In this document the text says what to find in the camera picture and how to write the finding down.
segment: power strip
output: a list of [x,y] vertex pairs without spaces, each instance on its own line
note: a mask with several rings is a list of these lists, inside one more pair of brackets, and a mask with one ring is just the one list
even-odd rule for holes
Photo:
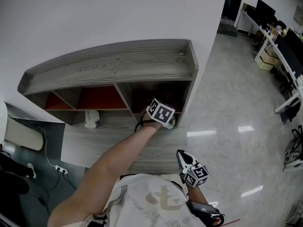
[[64,174],[68,174],[68,170],[64,169],[61,166],[56,165],[55,168],[56,170],[59,170],[59,172],[64,172]]

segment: white desk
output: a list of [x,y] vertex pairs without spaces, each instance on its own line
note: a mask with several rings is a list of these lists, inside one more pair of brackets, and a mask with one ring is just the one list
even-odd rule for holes
[[284,102],[278,108],[276,108],[275,113],[278,113],[280,110],[285,108],[287,105],[289,105],[297,97],[300,98],[300,100],[303,102],[303,82],[301,81],[300,78],[298,78],[298,79],[295,78],[294,72],[291,70],[291,68],[288,65],[287,61],[285,60],[284,56],[282,55],[282,53],[278,49],[278,46],[276,44],[274,44],[274,42],[272,41],[270,36],[266,33],[266,31],[264,29],[262,29],[259,25],[257,25],[257,23],[250,16],[248,16],[247,13],[244,12],[242,9],[241,9],[241,13],[240,13],[240,18],[239,18],[238,23],[236,25],[237,30],[238,30],[239,21],[242,19],[242,17],[245,17],[251,23],[251,27],[250,27],[250,30],[248,32],[248,36],[250,35],[253,27],[256,26],[258,28],[258,30],[260,30],[266,38],[264,44],[262,45],[260,51],[256,55],[254,61],[257,61],[259,59],[260,55],[263,53],[263,51],[265,50],[265,47],[267,46],[268,43],[272,44],[272,48],[274,49],[275,53],[279,57],[283,66],[285,67],[286,71],[291,75],[291,78],[292,78],[292,80],[294,82],[294,85],[296,87],[297,92],[290,99],[288,99],[286,102]]

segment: computer monitor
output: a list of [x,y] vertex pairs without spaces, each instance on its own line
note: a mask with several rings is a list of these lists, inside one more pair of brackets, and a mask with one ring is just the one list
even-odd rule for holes
[[256,18],[258,19],[258,25],[266,25],[268,23],[268,20],[271,19],[275,13],[276,11],[273,10],[269,5],[267,5],[262,0],[258,0],[256,6]]

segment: black pants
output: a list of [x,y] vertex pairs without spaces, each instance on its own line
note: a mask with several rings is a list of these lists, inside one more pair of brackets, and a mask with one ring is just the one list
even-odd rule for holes
[[12,172],[21,177],[34,177],[34,173],[31,168],[17,163],[2,153],[0,153],[0,166],[4,172]]

